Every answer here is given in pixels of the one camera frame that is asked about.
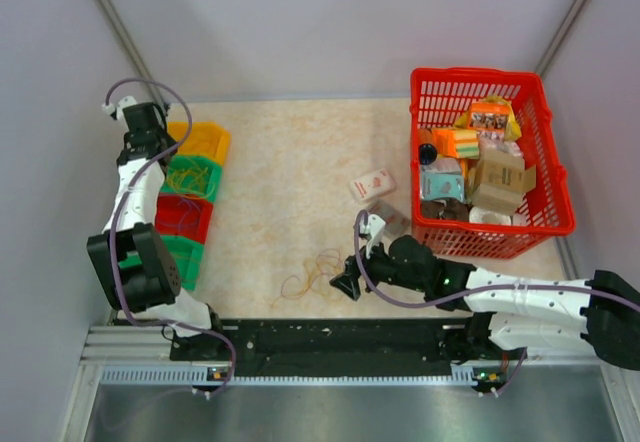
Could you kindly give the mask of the clear plastic packet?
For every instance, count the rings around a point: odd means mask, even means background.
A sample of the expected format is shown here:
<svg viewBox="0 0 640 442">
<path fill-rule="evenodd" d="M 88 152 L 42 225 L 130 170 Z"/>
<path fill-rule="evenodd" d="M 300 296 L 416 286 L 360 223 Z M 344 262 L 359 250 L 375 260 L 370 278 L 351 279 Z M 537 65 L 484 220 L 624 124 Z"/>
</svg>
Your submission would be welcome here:
<svg viewBox="0 0 640 442">
<path fill-rule="evenodd" d="M 405 235 L 411 227 L 411 221 L 408 217 L 382 199 L 372 201 L 367 206 L 367 211 L 385 222 L 384 233 L 390 238 Z"/>
</svg>

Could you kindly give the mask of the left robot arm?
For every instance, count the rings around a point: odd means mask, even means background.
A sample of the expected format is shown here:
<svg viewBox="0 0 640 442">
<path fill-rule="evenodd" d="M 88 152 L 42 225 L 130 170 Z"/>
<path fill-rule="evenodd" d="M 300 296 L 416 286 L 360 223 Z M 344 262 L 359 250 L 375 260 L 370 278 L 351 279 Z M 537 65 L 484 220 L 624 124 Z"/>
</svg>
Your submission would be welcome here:
<svg viewBox="0 0 640 442">
<path fill-rule="evenodd" d="M 147 312 L 171 329 L 175 359 L 216 358 L 227 344 L 220 319 L 183 288 L 178 264 L 155 226 L 161 188 L 177 151 L 166 112 L 132 96 L 103 108 L 126 128 L 112 213 L 86 245 L 106 299 L 132 324 Z"/>
</svg>

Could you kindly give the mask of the pink tissue packet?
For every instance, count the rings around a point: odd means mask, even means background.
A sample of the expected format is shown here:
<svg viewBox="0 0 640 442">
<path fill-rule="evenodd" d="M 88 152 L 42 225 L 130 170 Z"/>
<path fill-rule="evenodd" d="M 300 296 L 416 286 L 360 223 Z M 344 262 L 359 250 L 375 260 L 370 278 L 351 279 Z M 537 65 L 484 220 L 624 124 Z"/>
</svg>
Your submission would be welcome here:
<svg viewBox="0 0 640 442">
<path fill-rule="evenodd" d="M 351 195 L 357 201 L 368 201 L 396 190 L 397 184 L 386 168 L 380 168 L 360 176 L 349 183 Z"/>
</svg>

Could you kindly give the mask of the black bottle cap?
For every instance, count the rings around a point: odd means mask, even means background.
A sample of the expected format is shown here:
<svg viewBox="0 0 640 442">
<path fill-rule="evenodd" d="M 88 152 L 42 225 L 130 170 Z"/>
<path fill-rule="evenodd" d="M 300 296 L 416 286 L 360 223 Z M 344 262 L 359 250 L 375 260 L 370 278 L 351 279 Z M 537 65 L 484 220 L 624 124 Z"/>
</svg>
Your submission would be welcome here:
<svg viewBox="0 0 640 442">
<path fill-rule="evenodd" d="M 431 165 L 437 158 L 438 151 L 432 143 L 423 143 L 418 146 L 418 160 L 421 165 Z"/>
</svg>

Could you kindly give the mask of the upper green storage bin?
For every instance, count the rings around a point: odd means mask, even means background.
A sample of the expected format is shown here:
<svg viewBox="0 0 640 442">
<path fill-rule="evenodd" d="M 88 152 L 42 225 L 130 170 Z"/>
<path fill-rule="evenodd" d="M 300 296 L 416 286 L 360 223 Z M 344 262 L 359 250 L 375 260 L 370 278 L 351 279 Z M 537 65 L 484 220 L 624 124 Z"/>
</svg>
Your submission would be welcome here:
<svg viewBox="0 0 640 442">
<path fill-rule="evenodd" d="M 214 203 L 222 174 L 223 168 L 208 158 L 177 155 L 168 166 L 161 192 Z"/>
</svg>

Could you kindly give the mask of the yellow storage bin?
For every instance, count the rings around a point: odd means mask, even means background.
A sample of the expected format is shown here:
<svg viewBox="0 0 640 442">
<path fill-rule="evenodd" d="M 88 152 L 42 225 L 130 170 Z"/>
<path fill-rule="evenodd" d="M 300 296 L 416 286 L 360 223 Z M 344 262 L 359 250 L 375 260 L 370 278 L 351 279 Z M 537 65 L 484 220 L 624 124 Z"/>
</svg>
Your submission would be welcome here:
<svg viewBox="0 0 640 442">
<path fill-rule="evenodd" d="M 231 133 L 214 122 L 194 122 L 186 141 L 177 153 L 183 156 L 202 156 L 224 166 L 231 146 Z"/>
</svg>

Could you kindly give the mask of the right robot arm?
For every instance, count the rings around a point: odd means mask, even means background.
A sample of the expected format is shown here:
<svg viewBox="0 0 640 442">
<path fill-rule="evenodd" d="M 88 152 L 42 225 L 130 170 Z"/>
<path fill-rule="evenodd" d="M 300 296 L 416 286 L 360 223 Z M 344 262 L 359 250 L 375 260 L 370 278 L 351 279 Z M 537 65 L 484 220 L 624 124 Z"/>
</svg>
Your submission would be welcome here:
<svg viewBox="0 0 640 442">
<path fill-rule="evenodd" d="M 638 370 L 639 292 L 617 273 L 597 270 L 574 280 L 506 275 L 439 258 L 410 235 L 384 245 L 385 228 L 377 215 L 357 215 L 354 253 L 331 279 L 332 287 L 352 300 L 367 291 L 397 307 L 466 311 L 466 343 L 481 358 L 499 349 L 556 349 Z M 384 293 L 383 284 L 424 299 L 403 304 Z"/>
</svg>

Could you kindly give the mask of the orange snack box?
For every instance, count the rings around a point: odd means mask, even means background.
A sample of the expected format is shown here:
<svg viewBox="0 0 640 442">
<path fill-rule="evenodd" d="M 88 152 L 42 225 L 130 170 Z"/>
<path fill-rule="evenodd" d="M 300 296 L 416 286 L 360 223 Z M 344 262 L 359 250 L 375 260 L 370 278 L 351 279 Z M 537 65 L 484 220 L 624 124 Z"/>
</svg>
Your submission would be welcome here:
<svg viewBox="0 0 640 442">
<path fill-rule="evenodd" d="M 492 102 L 474 102 L 468 112 L 467 127 L 476 131 L 504 134 L 511 109 L 508 105 Z"/>
</svg>

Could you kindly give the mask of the yellow plastic bag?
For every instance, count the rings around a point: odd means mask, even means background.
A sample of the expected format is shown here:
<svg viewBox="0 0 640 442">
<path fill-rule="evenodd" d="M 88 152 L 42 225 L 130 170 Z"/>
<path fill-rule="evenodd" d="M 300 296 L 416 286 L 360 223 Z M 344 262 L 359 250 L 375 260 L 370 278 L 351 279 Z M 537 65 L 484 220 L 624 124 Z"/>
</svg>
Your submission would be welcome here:
<svg viewBox="0 0 640 442">
<path fill-rule="evenodd" d="M 520 128 L 520 126 L 519 126 L 519 124 L 518 124 L 518 122 L 516 120 L 515 113 L 514 113 L 514 110 L 512 108 L 512 105 L 508 100 L 506 100 L 506 99 L 504 99 L 504 98 L 502 98 L 500 96 L 497 96 L 497 95 L 490 95 L 490 96 L 487 96 L 487 97 L 485 97 L 483 99 L 473 101 L 472 103 L 474 103 L 474 102 L 492 102 L 492 103 L 500 103 L 500 104 L 508 105 L 509 108 L 511 109 L 511 113 L 510 113 L 510 117 L 509 117 L 508 126 L 507 126 L 507 128 L 505 130 L 505 133 L 503 134 L 504 139 L 505 140 L 510 140 L 510 141 L 516 141 L 521 137 L 521 135 L 522 135 L 521 128 Z M 469 129 L 467 127 L 469 108 L 468 108 L 468 110 L 466 112 L 464 112 L 461 116 L 459 116 L 458 119 L 454 122 L 453 127 L 455 129 Z"/>
</svg>

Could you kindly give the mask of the green storage bin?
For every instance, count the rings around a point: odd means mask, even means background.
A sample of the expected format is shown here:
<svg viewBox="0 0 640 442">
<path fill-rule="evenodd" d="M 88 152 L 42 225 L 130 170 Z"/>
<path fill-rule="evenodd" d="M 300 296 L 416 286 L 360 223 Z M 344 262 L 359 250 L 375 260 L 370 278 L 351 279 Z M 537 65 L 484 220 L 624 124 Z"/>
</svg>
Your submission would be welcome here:
<svg viewBox="0 0 640 442">
<path fill-rule="evenodd" d="M 204 246 L 182 236 L 162 235 L 161 239 L 176 262 L 182 278 L 182 287 L 194 291 L 199 279 Z"/>
<path fill-rule="evenodd" d="M 223 168 L 208 158 L 177 155 L 168 166 L 161 192 L 214 203 L 222 174 Z"/>
</svg>

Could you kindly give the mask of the orange sponge pack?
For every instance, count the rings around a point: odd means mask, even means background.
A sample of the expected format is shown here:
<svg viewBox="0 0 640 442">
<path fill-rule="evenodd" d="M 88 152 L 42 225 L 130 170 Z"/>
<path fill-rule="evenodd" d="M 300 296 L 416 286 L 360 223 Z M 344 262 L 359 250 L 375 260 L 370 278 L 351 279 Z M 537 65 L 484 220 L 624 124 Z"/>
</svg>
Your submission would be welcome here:
<svg viewBox="0 0 640 442">
<path fill-rule="evenodd" d="M 457 159 L 479 157 L 478 132 L 473 129 L 433 129 L 432 136 L 439 155 Z"/>
</svg>

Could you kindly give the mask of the red plastic basket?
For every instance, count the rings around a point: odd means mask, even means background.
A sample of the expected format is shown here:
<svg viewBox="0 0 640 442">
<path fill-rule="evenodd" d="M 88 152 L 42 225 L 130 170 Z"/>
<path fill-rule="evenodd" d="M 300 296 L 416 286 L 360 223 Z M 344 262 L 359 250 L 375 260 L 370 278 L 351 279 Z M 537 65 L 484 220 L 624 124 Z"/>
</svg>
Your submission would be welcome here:
<svg viewBox="0 0 640 442">
<path fill-rule="evenodd" d="M 422 216 L 417 134 L 449 128 L 472 102 L 498 95 L 511 103 L 522 131 L 518 140 L 527 167 L 536 169 L 536 186 L 516 213 L 525 226 L 504 226 L 430 219 Z M 448 256 L 511 259 L 576 227 L 567 171 L 561 165 L 552 132 L 552 113 L 541 78 L 533 72 L 491 68 L 416 68 L 410 75 L 411 235 L 434 253 Z"/>
</svg>

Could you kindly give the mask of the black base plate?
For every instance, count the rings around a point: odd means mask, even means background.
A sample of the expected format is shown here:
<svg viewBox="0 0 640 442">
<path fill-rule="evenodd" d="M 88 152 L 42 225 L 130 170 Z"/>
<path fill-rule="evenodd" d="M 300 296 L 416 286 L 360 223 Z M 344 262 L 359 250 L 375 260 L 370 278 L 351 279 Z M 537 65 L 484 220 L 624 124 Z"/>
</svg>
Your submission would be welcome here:
<svg viewBox="0 0 640 442">
<path fill-rule="evenodd" d="M 175 362 L 236 362 L 236 376 L 448 375 L 453 363 L 518 360 L 469 318 L 225 319 L 225 341 L 175 337 Z"/>
</svg>

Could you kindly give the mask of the pink wrapped pack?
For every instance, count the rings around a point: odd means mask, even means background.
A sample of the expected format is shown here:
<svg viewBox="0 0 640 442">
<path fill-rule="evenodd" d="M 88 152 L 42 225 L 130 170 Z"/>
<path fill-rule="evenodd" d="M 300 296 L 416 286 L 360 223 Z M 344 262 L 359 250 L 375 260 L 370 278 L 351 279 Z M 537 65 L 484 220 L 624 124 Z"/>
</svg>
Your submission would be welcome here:
<svg viewBox="0 0 640 442">
<path fill-rule="evenodd" d="M 505 140 L 499 132 L 480 132 L 478 135 L 479 157 L 490 151 L 499 151 L 514 157 L 523 158 L 524 153 L 515 141 Z"/>
</svg>

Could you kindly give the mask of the brown cardboard box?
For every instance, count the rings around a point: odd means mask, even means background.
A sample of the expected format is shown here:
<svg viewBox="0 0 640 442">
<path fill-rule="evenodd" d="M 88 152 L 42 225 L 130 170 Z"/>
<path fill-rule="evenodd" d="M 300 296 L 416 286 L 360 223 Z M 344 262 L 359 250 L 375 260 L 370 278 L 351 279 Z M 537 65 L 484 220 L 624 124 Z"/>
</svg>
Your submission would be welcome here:
<svg viewBox="0 0 640 442">
<path fill-rule="evenodd" d="M 486 150 L 476 166 L 471 205 L 512 216 L 536 183 L 536 166 L 527 166 L 523 157 Z"/>
</svg>

